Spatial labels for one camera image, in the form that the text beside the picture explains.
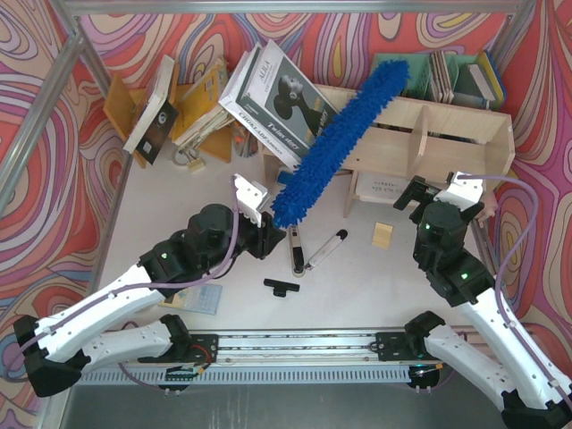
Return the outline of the blue microfiber duster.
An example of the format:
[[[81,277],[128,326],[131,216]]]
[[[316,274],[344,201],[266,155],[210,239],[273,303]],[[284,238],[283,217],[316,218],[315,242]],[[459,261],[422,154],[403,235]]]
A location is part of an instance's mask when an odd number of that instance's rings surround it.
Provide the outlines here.
[[[406,61],[379,63],[357,94],[316,139],[274,199],[271,208],[276,226],[296,226],[306,217],[374,119],[407,86],[408,79]]]

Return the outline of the white black utility knife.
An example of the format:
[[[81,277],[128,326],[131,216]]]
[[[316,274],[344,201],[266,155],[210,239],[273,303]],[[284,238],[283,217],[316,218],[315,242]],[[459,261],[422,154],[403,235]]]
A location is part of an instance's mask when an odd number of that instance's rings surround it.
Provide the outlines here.
[[[322,247],[320,247],[314,255],[307,261],[305,268],[312,271],[317,268],[346,238],[348,231],[345,229],[338,230]]]

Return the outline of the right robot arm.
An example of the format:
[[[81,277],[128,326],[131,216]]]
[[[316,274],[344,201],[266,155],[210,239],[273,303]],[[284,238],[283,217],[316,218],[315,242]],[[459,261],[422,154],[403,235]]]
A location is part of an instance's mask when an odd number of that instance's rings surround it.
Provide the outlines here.
[[[542,352],[513,315],[501,275],[465,248],[470,222],[484,209],[483,175],[455,172],[447,189],[413,177],[394,203],[418,203],[413,258],[437,294],[486,341],[494,358],[464,341],[426,311],[405,326],[405,349],[450,366],[492,401],[508,428],[564,428],[571,422],[571,380]]]

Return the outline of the white black stapler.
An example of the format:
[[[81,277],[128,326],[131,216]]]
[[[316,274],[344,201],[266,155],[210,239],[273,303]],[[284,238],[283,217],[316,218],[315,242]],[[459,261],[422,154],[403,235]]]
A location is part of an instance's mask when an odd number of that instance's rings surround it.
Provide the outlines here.
[[[292,273],[296,277],[302,277],[305,274],[306,268],[299,228],[297,226],[290,226],[288,228],[288,237]]]

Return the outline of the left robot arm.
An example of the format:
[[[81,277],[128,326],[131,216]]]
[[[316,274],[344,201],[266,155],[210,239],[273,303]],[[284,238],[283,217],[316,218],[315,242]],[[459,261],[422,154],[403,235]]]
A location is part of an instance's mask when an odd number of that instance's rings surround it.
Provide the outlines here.
[[[98,292],[57,315],[20,317],[13,329],[33,391],[51,397],[84,374],[129,360],[209,366],[216,348],[192,339],[178,315],[139,328],[114,326],[181,290],[226,275],[244,252],[265,259],[285,236],[267,212],[254,222],[236,209],[211,204]]]

